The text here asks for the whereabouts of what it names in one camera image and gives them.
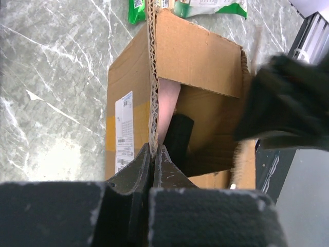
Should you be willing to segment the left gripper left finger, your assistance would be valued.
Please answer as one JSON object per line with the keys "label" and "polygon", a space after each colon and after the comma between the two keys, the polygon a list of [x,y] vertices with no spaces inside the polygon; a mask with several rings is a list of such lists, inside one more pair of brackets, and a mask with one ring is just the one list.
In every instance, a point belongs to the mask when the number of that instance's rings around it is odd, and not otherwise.
{"label": "left gripper left finger", "polygon": [[1,246],[147,246],[148,144],[104,182],[1,183]]}

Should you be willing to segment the brown cardboard express box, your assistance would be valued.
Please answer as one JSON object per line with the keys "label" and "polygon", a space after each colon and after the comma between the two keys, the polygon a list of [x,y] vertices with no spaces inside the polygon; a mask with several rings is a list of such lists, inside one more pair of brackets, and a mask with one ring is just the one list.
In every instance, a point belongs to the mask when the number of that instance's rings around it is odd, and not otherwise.
{"label": "brown cardboard express box", "polygon": [[152,150],[169,136],[177,114],[194,122],[181,171],[203,188],[255,188],[255,144],[245,143],[240,161],[233,156],[233,130],[250,82],[247,56],[235,42],[148,7],[142,26],[108,71],[105,178],[135,158],[148,143]]}

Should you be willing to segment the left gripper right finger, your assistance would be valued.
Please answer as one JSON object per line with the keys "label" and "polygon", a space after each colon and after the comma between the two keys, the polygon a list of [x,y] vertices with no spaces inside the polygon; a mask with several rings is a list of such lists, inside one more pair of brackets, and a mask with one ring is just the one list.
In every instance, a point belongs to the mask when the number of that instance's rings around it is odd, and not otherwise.
{"label": "left gripper right finger", "polygon": [[271,198],[257,190],[200,189],[165,181],[172,165],[158,149],[149,192],[149,246],[287,246]]}

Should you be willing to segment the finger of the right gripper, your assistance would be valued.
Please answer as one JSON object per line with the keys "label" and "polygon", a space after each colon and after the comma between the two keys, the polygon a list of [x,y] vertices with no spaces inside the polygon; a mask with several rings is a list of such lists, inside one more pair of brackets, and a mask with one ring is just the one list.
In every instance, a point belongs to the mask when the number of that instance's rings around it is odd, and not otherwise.
{"label": "finger of the right gripper", "polygon": [[265,149],[328,149],[328,55],[316,65],[284,54],[252,78],[235,141],[259,139]]}

